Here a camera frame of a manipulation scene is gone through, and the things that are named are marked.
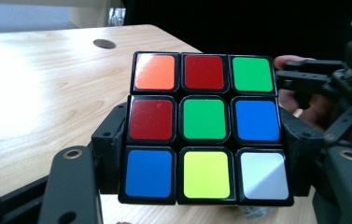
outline rubik's cube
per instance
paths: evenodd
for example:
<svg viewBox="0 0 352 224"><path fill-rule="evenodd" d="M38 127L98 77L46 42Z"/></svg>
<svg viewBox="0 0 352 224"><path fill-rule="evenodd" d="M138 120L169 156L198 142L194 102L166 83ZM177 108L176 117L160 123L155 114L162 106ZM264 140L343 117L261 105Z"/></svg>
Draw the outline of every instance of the rubik's cube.
<svg viewBox="0 0 352 224"><path fill-rule="evenodd" d="M291 205L273 62L138 51L121 203Z"/></svg>

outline light wood surface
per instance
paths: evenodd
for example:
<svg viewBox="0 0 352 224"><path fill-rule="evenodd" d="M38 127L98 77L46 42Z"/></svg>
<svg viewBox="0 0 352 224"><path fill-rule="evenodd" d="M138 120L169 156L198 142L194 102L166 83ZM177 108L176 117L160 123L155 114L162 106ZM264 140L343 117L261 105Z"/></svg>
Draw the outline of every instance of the light wood surface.
<svg viewBox="0 0 352 224"><path fill-rule="evenodd" d="M98 48L95 39L117 47ZM138 50L198 51L150 25L0 34L1 196L48 175L58 151L90 142L126 101ZM238 207L131 205L102 196L105 224L317 223L311 201L295 198L292 207L246 220Z"/></svg>

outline person's hand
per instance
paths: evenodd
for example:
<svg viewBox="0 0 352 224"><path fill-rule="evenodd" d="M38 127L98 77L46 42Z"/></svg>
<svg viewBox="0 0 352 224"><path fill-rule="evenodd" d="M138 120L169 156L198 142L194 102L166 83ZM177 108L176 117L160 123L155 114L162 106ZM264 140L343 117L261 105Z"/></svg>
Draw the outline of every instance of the person's hand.
<svg viewBox="0 0 352 224"><path fill-rule="evenodd" d="M274 64L277 69L282 69L288 60L303 61L311 58L303 58L295 55L283 55L274 59ZM294 113L300 108L295 99L295 91L279 90L278 98L281 106L288 112ZM299 116L299 119L316 128L321 133L324 133L328 128L330 117L335 104L327 100L325 97L315 94L312 96L309 108L305 109ZM346 140L352 142L352 131Z"/></svg>

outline cube face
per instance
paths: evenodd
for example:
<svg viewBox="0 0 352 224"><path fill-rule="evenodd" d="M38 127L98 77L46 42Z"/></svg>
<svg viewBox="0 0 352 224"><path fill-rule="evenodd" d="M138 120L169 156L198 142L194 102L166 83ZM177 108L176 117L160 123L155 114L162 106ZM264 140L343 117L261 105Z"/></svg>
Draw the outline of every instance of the cube face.
<svg viewBox="0 0 352 224"><path fill-rule="evenodd" d="M270 58L138 51L133 66L120 202L291 205Z"/></svg>

